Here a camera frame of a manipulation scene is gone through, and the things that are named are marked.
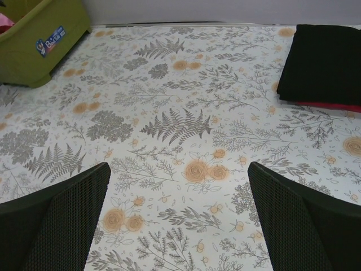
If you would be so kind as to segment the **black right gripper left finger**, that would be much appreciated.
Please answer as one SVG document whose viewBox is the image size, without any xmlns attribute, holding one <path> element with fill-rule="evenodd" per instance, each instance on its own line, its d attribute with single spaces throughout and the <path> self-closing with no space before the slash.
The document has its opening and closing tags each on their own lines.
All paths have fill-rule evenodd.
<svg viewBox="0 0 361 271">
<path fill-rule="evenodd" d="M 83 270 L 111 176 L 102 162 L 1 204 L 1 270 Z"/>
</svg>

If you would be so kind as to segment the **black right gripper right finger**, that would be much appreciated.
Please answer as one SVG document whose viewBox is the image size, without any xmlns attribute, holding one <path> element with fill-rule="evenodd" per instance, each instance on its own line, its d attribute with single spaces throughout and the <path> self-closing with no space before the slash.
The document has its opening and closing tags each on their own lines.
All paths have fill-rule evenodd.
<svg viewBox="0 0 361 271">
<path fill-rule="evenodd" d="M 273 270 L 360 270 L 360 206 L 252 162 L 250 187 Z"/>
</svg>

